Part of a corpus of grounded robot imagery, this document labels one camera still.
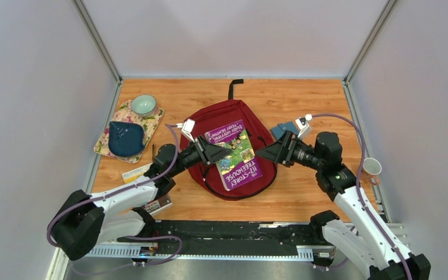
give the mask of wooden tabletop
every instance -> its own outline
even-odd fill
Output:
[[[156,147],[173,143],[163,124],[182,123],[199,109],[227,99],[230,79],[129,79],[119,96],[119,106],[128,99],[150,94],[166,110],[142,159],[136,164],[103,156],[92,192],[105,191],[123,183],[121,174],[152,162],[152,143]],[[294,121],[307,113],[335,113],[350,118],[340,80],[246,79],[235,85],[234,98],[243,100],[267,128]],[[313,132],[304,140],[314,144],[321,131],[334,131],[343,147],[344,163],[355,172],[360,148],[355,130],[342,120],[322,117],[312,121]],[[255,197],[241,201],[224,201],[204,190],[188,172],[174,178],[176,186],[169,192],[173,206],[156,215],[156,219],[213,221],[307,222],[312,215],[331,209],[343,221],[347,216],[330,201],[316,182],[315,171],[299,164],[291,168],[278,166],[274,183]],[[370,186],[369,199],[375,199]]]

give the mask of white cup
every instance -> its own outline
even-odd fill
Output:
[[[363,161],[362,180],[369,180],[372,184],[380,185],[378,175],[382,172],[382,165],[373,157],[367,157]]]

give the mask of backpack strap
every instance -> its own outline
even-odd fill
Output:
[[[240,84],[240,83],[244,83],[244,80],[243,79],[238,79],[238,80],[232,80],[231,81],[231,83],[229,84],[229,91],[228,91],[228,94],[227,94],[227,99],[233,99],[233,95],[234,95],[234,87],[233,87],[233,85],[236,85],[236,84]]]

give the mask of small booklet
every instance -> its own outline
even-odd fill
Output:
[[[142,176],[145,172],[148,171],[151,164],[144,165],[137,169],[128,171],[122,174],[122,180],[124,183],[130,183],[135,181],[138,177]],[[169,194],[164,195],[163,197],[153,200],[145,205],[136,205],[137,207],[143,207],[150,215],[156,215],[165,209],[171,207],[173,205],[173,201],[169,197]]]
[[[216,164],[222,184],[227,191],[262,176],[243,120],[210,130],[205,133],[205,137],[212,144],[233,150],[231,155]]]

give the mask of white wall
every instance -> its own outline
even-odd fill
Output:
[[[0,1],[0,279],[44,279],[114,91],[71,1]]]
[[[353,91],[389,214],[448,279],[448,1],[400,1]]]
[[[124,76],[344,76],[386,3],[84,1]]]

